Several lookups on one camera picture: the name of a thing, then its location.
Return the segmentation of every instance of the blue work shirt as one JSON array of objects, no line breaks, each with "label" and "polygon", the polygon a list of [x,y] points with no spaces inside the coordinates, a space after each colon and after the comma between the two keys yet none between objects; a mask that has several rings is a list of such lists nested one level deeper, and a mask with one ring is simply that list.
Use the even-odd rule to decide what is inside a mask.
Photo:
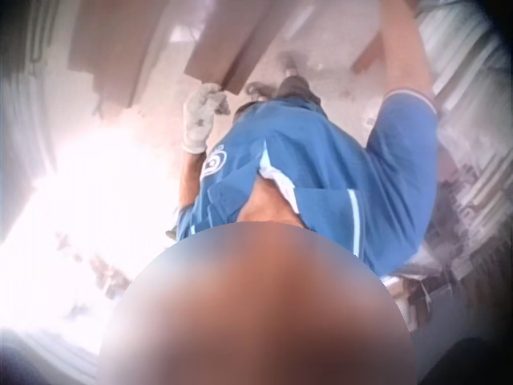
[{"label": "blue work shirt", "polygon": [[430,220],[437,121],[422,95],[392,92],[363,148],[313,103],[257,104],[204,162],[200,194],[181,211],[177,239],[235,222],[266,164],[308,229],[352,251],[378,276],[388,274],[417,252]]}]

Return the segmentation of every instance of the wooden board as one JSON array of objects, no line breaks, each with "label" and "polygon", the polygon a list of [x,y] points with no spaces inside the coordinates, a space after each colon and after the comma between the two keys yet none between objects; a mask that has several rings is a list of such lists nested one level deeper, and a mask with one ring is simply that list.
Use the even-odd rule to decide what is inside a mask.
[{"label": "wooden board", "polygon": [[295,0],[219,0],[185,74],[238,95],[297,4]]},{"label": "wooden board", "polygon": [[218,0],[188,60],[185,74],[203,83],[223,84],[270,3],[270,0]]},{"label": "wooden board", "polygon": [[68,67],[94,76],[101,102],[130,107],[168,0],[83,1]]},{"label": "wooden board", "polygon": [[224,77],[221,84],[223,89],[235,95],[240,93],[255,66],[294,12],[298,3],[297,0],[273,2]]}]

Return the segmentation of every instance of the work glove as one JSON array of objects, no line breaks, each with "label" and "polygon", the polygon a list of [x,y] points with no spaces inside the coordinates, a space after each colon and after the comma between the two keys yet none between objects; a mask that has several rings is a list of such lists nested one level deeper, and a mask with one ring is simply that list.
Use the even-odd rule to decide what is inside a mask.
[{"label": "work glove", "polygon": [[226,94],[217,84],[206,83],[189,96],[184,105],[184,142],[191,154],[207,150],[207,139],[214,127],[214,115],[230,115]]}]

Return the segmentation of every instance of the blurred object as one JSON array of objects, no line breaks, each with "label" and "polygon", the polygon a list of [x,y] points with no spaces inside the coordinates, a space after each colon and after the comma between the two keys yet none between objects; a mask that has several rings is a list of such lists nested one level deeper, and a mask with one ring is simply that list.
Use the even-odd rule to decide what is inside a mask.
[{"label": "blurred object", "polygon": [[175,15],[167,0],[88,0],[80,6],[68,67],[94,76],[102,118],[115,119],[147,82]]},{"label": "blurred object", "polygon": [[217,2],[185,74],[239,95],[296,6],[293,0]]}]

